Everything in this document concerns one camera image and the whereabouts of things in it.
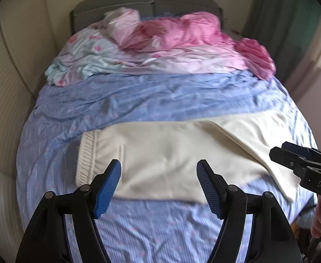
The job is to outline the right hand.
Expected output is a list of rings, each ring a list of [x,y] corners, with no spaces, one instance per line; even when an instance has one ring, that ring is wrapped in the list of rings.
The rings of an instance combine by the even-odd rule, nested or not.
[[[312,226],[311,226],[311,235],[314,238],[321,237],[321,196],[317,198],[317,206],[315,208],[315,213],[313,216]]]

